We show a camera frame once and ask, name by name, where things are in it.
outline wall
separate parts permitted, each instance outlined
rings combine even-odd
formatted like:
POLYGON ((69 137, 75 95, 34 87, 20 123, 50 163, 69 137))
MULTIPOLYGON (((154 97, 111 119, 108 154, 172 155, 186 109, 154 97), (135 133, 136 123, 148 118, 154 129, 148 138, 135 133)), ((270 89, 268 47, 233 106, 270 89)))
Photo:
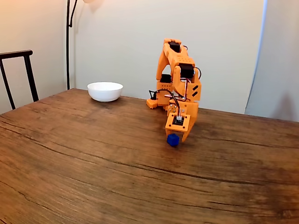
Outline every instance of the wall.
POLYGON ((299 1, 268 1, 246 114, 299 121, 299 1))
MULTIPOLYGON (((31 64, 39 98, 66 89, 64 30, 66 1, 0 1, 0 52, 33 50, 31 64)), ((32 102, 23 58, 3 61, 17 107, 32 102)), ((0 76, 0 114, 11 110, 0 76)))
POLYGON ((113 81, 148 98, 163 40, 176 38, 202 70, 200 107, 244 113, 262 14, 263 0, 78 1, 76 86, 113 81))

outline black chair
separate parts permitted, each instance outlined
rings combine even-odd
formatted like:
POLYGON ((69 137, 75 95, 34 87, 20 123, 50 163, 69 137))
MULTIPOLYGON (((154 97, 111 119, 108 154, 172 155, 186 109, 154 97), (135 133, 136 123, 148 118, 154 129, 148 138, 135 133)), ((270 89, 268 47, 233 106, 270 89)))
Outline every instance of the black chair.
POLYGON ((8 86, 8 82, 7 82, 7 78, 6 78, 6 75, 5 75, 2 60, 3 59, 14 58, 14 57, 24 57, 27 76, 28 76, 28 81, 29 81, 29 85, 30 85, 30 90, 31 90, 33 101, 35 102, 35 101, 38 101, 38 95, 37 95, 37 91, 36 91, 36 84, 35 84, 34 78, 33 78, 32 67, 31 67, 31 63, 30 63, 30 55, 32 55, 32 54, 33 54, 33 51, 31 51, 31 50, 16 51, 16 52, 9 52, 9 53, 1 53, 0 54, 1 73, 2 73, 2 76, 3 76, 3 80, 4 80, 4 85, 5 85, 7 94, 8 94, 9 102, 10 102, 10 105, 11 105, 13 110, 15 109, 14 100, 13 100, 13 97, 11 95, 11 92, 10 92, 10 89, 9 89, 9 86, 8 86))

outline small blue block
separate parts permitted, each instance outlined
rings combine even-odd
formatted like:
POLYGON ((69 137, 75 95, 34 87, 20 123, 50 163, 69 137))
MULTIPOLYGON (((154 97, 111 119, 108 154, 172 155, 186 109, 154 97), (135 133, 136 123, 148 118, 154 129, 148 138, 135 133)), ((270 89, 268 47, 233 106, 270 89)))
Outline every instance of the small blue block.
POLYGON ((175 147, 179 144, 179 137, 176 134, 170 134, 167 137, 167 143, 175 147))

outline lamp pole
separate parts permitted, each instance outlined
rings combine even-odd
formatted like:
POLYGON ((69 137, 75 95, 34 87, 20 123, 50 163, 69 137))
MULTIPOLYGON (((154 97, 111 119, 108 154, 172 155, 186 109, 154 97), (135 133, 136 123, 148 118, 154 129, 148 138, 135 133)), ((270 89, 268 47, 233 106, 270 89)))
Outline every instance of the lamp pole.
POLYGON ((66 11, 66 82, 67 90, 70 89, 70 0, 67 0, 66 11))
POLYGON ((67 90, 70 89, 70 28, 73 26, 73 16, 75 13, 77 1, 75 1, 73 12, 71 13, 70 21, 70 6, 71 1, 67 0, 67 11, 66 11, 66 82, 67 90))

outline robotic arm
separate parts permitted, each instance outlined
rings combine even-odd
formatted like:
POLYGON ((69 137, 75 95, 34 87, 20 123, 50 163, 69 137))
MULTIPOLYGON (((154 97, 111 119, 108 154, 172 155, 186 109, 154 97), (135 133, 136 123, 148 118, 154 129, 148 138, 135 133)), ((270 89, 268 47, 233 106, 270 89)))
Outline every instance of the robotic arm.
POLYGON ((156 75, 157 91, 150 91, 147 105, 151 109, 162 106, 167 111, 166 135, 182 132, 184 142, 197 119, 195 101, 200 100, 201 72, 188 56, 187 47, 181 44, 179 40, 164 40, 156 75), (171 67, 170 75, 162 74, 167 65, 171 67))

